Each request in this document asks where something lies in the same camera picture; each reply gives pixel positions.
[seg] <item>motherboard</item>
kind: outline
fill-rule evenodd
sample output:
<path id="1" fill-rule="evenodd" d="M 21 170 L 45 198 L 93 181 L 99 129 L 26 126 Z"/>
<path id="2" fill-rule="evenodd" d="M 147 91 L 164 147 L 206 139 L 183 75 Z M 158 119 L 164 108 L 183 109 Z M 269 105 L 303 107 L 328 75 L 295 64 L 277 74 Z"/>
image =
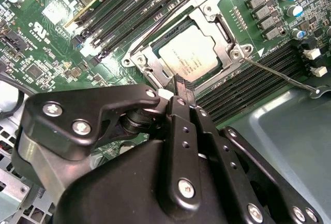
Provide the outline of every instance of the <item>motherboard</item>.
<path id="1" fill-rule="evenodd" d="M 242 58 L 299 81 L 326 74 L 330 21 L 331 0 L 0 0 L 0 68 L 37 93 L 158 89 L 178 74 L 222 124 L 287 89 Z"/>

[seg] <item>yellow component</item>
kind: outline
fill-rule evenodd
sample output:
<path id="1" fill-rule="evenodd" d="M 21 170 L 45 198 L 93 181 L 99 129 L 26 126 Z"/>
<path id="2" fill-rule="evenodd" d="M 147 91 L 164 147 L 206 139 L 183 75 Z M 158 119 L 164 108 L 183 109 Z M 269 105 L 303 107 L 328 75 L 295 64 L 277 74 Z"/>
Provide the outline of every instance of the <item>yellow component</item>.
<path id="1" fill-rule="evenodd" d="M 86 10 L 88 10 L 90 8 L 90 6 L 92 6 L 93 3 L 95 3 L 97 0 L 93 0 L 91 1 L 87 6 L 85 6 L 85 8 L 83 8 L 78 14 L 76 14 L 73 19 L 71 21 L 69 21 L 65 27 L 70 26 L 79 16 L 81 16 Z"/>

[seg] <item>cable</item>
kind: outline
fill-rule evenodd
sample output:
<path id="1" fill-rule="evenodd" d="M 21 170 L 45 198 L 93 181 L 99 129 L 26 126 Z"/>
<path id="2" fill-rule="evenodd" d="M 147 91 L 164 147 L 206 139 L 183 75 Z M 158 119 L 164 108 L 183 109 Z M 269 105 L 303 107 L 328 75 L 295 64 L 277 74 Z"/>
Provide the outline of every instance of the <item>cable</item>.
<path id="1" fill-rule="evenodd" d="M 20 107 L 23 105 L 23 102 L 24 102 L 24 93 L 22 91 L 19 91 L 19 96 L 15 107 L 8 112 L 1 112 L 0 120 L 13 116 L 16 113 L 16 111 L 18 111 Z"/>
<path id="2" fill-rule="evenodd" d="M 29 89 L 27 87 L 24 87 L 23 85 L 21 85 L 20 83 L 18 83 L 17 81 L 0 74 L 0 81 L 3 81 L 5 83 L 8 83 L 9 85 L 17 88 L 19 91 L 22 91 L 23 93 L 27 94 L 28 96 L 32 96 L 35 94 L 35 92 L 32 89 Z"/>
<path id="3" fill-rule="evenodd" d="M 21 106 L 23 105 L 23 102 L 24 102 L 24 94 L 27 94 L 28 96 L 32 96 L 35 93 L 33 92 L 32 89 L 24 87 L 23 85 L 19 84 L 17 81 L 15 81 L 5 75 L 0 74 L 0 81 L 3 81 L 5 83 L 17 88 L 19 91 L 19 95 L 18 95 L 18 99 L 17 99 L 15 107 L 10 111 L 0 112 L 0 120 L 3 120 L 5 118 L 9 118 L 9 117 L 13 116 L 16 113 L 16 111 L 18 111 L 21 108 Z"/>

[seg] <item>white connector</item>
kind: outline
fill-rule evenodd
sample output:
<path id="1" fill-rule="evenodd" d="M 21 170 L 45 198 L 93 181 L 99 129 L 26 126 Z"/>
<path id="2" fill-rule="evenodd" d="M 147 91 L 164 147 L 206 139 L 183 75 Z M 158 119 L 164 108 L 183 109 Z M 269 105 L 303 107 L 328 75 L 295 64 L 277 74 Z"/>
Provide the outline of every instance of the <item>white connector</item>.
<path id="1" fill-rule="evenodd" d="M 320 51 L 320 49 L 315 48 L 312 50 L 305 50 L 304 54 L 307 57 L 307 59 L 315 60 L 318 56 L 321 55 L 321 51 Z"/>
<path id="2" fill-rule="evenodd" d="M 327 69 L 325 66 L 319 68 L 310 67 L 310 71 L 314 74 L 314 76 L 318 78 L 321 78 L 322 76 L 327 74 Z"/>

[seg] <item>screw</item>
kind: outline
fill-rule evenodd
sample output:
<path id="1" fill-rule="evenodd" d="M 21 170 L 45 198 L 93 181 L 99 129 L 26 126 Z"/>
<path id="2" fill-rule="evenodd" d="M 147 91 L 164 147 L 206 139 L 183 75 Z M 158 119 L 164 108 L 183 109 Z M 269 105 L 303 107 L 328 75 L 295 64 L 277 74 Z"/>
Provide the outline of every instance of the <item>screw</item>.
<path id="1" fill-rule="evenodd" d="M 263 222 L 263 216 L 258 207 L 256 207 L 254 204 L 249 203 L 247 209 L 253 220 L 255 220 L 257 223 Z"/>
<path id="2" fill-rule="evenodd" d="M 186 104 L 186 102 L 184 102 L 184 100 L 181 99 L 181 98 L 178 98 L 177 101 L 178 101 L 178 103 L 179 103 L 180 105 L 185 106 L 185 104 Z"/>
<path id="3" fill-rule="evenodd" d="M 302 213 L 302 211 L 298 208 L 298 207 L 293 207 L 293 212 L 296 216 L 296 218 L 298 218 L 298 220 L 300 221 L 306 221 L 306 218 L 304 216 L 304 214 Z"/>
<path id="4" fill-rule="evenodd" d="M 193 185 L 185 179 L 179 180 L 178 189 L 185 198 L 192 198 L 194 196 Z"/>
<path id="5" fill-rule="evenodd" d="M 316 215 L 314 214 L 314 212 L 309 209 L 309 208 L 306 208 L 306 212 L 307 212 L 307 215 L 314 221 L 314 222 L 317 222 L 317 217 Z"/>
<path id="6" fill-rule="evenodd" d="M 207 113 L 206 111 L 204 111 L 203 109 L 200 109 L 200 113 L 203 117 L 206 117 L 207 116 Z"/>
<path id="7" fill-rule="evenodd" d="M 156 97 L 155 93 L 150 89 L 146 90 L 146 94 L 150 97 Z"/>
<path id="8" fill-rule="evenodd" d="M 138 58 L 137 58 L 137 61 L 138 61 L 138 63 L 139 63 L 140 65 L 144 65 L 144 64 L 146 63 L 144 57 L 138 57 Z"/>
<path id="9" fill-rule="evenodd" d="M 42 107 L 43 112 L 51 117 L 57 117 L 60 116 L 63 113 L 62 108 L 54 103 L 46 104 Z"/>
<path id="10" fill-rule="evenodd" d="M 77 121 L 72 124 L 72 129 L 78 135 L 87 135 L 91 132 L 91 126 L 84 121 Z"/>
<path id="11" fill-rule="evenodd" d="M 229 129 L 228 131 L 229 131 L 229 134 L 230 134 L 232 137 L 234 137 L 234 138 L 237 137 L 237 134 L 236 134 L 232 129 Z"/>
<path id="12" fill-rule="evenodd" d="M 21 189 L 20 189 L 21 193 L 25 193 L 27 191 L 27 188 L 25 186 L 23 186 Z"/>

